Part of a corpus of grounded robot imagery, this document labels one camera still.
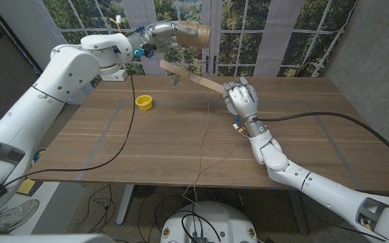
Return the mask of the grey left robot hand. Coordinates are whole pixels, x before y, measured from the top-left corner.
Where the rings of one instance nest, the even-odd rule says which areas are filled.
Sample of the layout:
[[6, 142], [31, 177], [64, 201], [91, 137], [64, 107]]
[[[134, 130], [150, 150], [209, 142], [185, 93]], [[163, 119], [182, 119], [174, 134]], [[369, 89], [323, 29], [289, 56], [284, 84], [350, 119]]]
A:
[[176, 22], [161, 22], [147, 27], [139, 26], [126, 37], [132, 45], [135, 57], [152, 58], [156, 53], [182, 47], [182, 44], [177, 43], [178, 34], [195, 37], [197, 31]]

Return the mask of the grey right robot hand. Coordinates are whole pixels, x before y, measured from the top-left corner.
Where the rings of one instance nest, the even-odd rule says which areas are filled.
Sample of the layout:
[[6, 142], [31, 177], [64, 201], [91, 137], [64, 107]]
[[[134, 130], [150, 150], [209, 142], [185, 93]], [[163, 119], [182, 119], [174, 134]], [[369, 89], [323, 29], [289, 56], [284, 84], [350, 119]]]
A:
[[240, 118], [250, 137], [267, 132], [265, 123], [258, 116], [259, 99], [254, 87], [244, 76], [234, 82], [224, 83], [224, 100], [229, 112]]

